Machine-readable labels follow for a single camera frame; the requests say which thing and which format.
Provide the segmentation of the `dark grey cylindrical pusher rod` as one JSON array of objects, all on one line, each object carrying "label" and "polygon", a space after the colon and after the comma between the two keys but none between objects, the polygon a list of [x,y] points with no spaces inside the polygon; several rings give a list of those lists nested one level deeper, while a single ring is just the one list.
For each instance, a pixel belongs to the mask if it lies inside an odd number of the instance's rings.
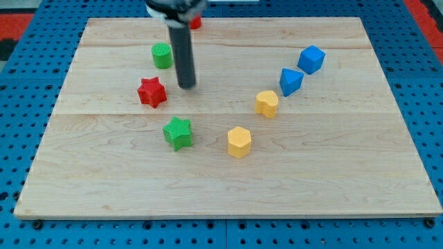
[{"label": "dark grey cylindrical pusher rod", "polygon": [[177,83],[181,89],[191,89],[196,84],[196,75],[189,24],[177,28],[169,27],[168,30]]}]

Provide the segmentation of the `red block behind arm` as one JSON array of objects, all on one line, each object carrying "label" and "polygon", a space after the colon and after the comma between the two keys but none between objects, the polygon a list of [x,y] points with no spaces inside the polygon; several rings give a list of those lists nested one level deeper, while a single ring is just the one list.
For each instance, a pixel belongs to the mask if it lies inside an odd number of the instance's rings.
[{"label": "red block behind arm", "polygon": [[201,25],[202,25],[201,15],[197,15],[189,23],[189,27],[192,30],[200,28]]}]

